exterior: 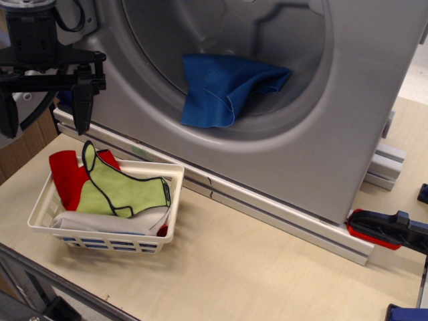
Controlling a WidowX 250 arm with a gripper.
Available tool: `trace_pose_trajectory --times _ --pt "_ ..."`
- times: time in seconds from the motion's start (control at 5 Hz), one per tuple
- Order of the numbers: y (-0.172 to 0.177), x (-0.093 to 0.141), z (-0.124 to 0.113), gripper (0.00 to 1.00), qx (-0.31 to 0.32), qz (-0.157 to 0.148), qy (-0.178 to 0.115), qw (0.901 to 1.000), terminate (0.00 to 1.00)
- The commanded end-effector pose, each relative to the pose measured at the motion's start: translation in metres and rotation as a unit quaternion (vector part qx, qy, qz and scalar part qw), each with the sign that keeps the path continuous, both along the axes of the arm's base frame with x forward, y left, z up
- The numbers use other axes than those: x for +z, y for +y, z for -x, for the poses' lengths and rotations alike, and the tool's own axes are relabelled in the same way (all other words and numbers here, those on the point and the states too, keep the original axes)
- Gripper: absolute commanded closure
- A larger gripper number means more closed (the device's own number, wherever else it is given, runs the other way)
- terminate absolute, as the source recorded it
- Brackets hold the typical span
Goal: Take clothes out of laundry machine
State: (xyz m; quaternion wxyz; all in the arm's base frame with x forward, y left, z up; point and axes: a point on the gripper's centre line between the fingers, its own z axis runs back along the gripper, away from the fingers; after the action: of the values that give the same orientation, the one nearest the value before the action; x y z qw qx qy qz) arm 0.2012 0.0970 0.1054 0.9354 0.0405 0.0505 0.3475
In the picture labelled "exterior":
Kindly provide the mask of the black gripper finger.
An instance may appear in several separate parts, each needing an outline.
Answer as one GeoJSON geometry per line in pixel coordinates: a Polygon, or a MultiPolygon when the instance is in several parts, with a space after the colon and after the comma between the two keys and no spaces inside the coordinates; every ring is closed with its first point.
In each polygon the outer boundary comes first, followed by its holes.
{"type": "Polygon", "coordinates": [[[7,138],[15,138],[18,126],[18,110],[13,95],[1,89],[1,134],[7,138]]]}
{"type": "Polygon", "coordinates": [[[90,128],[94,93],[91,80],[82,80],[72,88],[74,125],[79,135],[90,128]]]}

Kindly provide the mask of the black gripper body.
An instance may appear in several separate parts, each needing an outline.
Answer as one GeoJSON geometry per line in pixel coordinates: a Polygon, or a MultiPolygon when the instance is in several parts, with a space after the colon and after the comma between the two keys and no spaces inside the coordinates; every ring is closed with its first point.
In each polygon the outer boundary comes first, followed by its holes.
{"type": "Polygon", "coordinates": [[[1,87],[8,92],[70,90],[89,82],[95,94],[106,89],[99,51],[74,49],[58,41],[57,28],[77,32],[86,22],[83,7],[73,28],[55,6],[2,6],[10,46],[1,50],[1,87]]]}

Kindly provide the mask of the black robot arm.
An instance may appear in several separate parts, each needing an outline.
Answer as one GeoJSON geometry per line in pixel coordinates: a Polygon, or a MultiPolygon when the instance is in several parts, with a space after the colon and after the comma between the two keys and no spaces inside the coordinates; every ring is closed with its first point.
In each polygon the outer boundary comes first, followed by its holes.
{"type": "Polygon", "coordinates": [[[14,93],[72,93],[72,116],[78,134],[90,128],[94,96],[106,89],[99,51],[74,49],[58,41],[57,29],[77,32],[86,16],[73,28],[64,23],[55,1],[2,1],[10,46],[1,50],[1,134],[15,138],[23,128],[14,93]]]}

